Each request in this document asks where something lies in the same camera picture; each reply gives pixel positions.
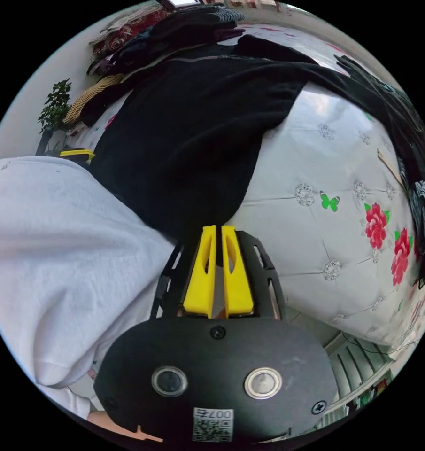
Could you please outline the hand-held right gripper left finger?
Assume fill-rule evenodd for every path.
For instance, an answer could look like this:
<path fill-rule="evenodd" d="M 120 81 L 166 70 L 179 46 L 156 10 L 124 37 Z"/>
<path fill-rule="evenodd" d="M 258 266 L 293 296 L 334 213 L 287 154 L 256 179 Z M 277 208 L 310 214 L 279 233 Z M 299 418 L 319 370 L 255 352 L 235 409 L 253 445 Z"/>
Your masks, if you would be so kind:
<path fill-rule="evenodd" d="M 185 313 L 212 316 L 216 275 L 216 226 L 203 227 L 183 308 Z"/>

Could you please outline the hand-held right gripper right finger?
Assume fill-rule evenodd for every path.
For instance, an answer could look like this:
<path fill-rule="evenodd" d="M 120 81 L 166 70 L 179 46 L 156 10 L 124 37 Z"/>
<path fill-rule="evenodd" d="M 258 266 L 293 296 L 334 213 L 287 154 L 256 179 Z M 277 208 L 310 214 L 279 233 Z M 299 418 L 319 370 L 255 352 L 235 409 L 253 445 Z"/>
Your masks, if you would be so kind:
<path fill-rule="evenodd" d="M 254 302 L 238 236 L 234 227 L 221 227 L 225 314 L 227 317 L 253 313 Z"/>

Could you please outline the person's right hand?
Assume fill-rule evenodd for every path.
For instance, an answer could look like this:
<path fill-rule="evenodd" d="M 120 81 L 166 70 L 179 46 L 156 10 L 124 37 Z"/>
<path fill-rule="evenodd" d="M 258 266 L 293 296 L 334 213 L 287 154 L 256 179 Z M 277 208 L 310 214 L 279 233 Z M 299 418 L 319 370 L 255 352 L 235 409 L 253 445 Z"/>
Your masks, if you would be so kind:
<path fill-rule="evenodd" d="M 91 412 L 87 417 L 87 421 L 103 429 L 126 437 L 131 437 L 138 440 L 151 440 L 159 443 L 163 442 L 163 439 L 161 438 L 144 433 L 140 426 L 138 426 L 136 432 L 131 432 L 121 426 L 118 426 L 110 419 L 105 411 Z"/>

